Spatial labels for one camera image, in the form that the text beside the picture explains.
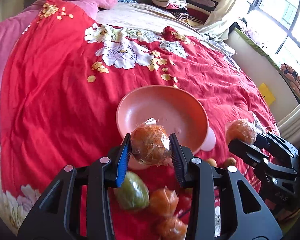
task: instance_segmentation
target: metal screw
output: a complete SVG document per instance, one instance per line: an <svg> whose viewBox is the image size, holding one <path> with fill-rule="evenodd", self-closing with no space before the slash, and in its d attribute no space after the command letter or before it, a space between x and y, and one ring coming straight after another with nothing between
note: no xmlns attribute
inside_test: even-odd
<svg viewBox="0 0 300 240"><path fill-rule="evenodd" d="M237 168L235 166L229 166L228 171L235 173L235 172L237 172Z"/></svg>
<svg viewBox="0 0 300 240"><path fill-rule="evenodd" d="M73 166L72 166L72 165L67 165L67 166L64 168L64 170L65 170L66 172L72 171L72 170L73 170Z"/></svg>
<svg viewBox="0 0 300 240"><path fill-rule="evenodd" d="M197 158L197 157L192 158L191 161L192 161L193 163L195 163L195 164L201 163L201 159L199 159L199 158Z"/></svg>
<svg viewBox="0 0 300 240"><path fill-rule="evenodd" d="M110 161L110 159L108 158L108 157L102 157L101 159L100 159L100 162L101 163L108 163Z"/></svg>

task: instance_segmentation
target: window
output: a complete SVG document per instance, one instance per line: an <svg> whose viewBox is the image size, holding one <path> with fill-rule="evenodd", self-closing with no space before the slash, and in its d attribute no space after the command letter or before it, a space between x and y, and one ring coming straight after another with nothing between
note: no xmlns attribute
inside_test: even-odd
<svg viewBox="0 0 300 240"><path fill-rule="evenodd" d="M300 75L300 0L245 0L242 16L258 30L263 50L277 64L287 63Z"/></svg>

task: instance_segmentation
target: bed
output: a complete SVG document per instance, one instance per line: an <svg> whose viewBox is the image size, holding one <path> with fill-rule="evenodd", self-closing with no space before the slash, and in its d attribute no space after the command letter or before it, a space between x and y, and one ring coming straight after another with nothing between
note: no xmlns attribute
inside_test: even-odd
<svg viewBox="0 0 300 240"><path fill-rule="evenodd" d="M218 166L231 156L227 122L248 118L278 134L257 87L229 51L167 12L117 0L38 0L0 23L1 219L17 234L62 167L90 165L119 145L116 108L125 94L141 86L178 87L200 101L217 143L197 156L214 158ZM253 169L236 159L258 191ZM150 192L167 186L182 197L172 167L136 173ZM118 240L158 239L151 230L154 215L123 212L110 198ZM218 235L217 196L215 203ZM189 204L183 201L176 210L184 222ZM84 223L81 230L84 235Z"/></svg>

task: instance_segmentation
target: window frame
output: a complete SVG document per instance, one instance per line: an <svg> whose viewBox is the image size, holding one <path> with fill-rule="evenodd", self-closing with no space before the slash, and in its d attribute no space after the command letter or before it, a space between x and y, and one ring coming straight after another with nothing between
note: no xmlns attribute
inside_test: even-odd
<svg viewBox="0 0 300 240"><path fill-rule="evenodd" d="M290 37L297 44L297 46L300 48L300 42L292 35L293 28L295 27L298 16L300 14L300 0L299 0L299 5L298 5L296 15L295 15L289 29L286 28L282 23L280 23L279 21L274 19L271 15L269 15L268 13L266 13L265 11L263 11L262 9L259 8L262 0L253 0L252 3L250 3L249 1L247 1L247 2L250 4L249 11L248 11L247 14L249 14L252 10L256 10L256 11L262 13L263 15L265 15L266 17L268 17L270 20L272 20L276 25L278 25L282 30L284 30L286 32L287 36L284 39L283 43L280 45L280 47L277 49L276 54L279 53L279 51L283 47L283 45L286 42L288 37Z"/></svg>

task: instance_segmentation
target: floral bedspread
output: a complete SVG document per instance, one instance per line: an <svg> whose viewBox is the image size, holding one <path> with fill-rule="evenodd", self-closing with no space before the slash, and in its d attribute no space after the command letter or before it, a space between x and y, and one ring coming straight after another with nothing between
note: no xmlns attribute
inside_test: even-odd
<svg viewBox="0 0 300 240"><path fill-rule="evenodd" d="M228 121L254 121L255 114L275 131L255 84L223 57L204 40L168 26L153 33L100 25L72 3L47 0L19 38L2 80L1 183L10 227L18 230L62 167L90 165L121 143L116 109L137 87L161 84L193 94L217 138L212 151L197 155L214 158L219 166L231 155L225 143ZM259 190L252 169L241 159L237 167ZM165 186L179 190L170 166L137 174L150 192ZM180 202L177 212L187 210L188 204ZM118 240L158 239L152 230L157 218L148 210L123 212L111 195L111 213Z"/></svg>

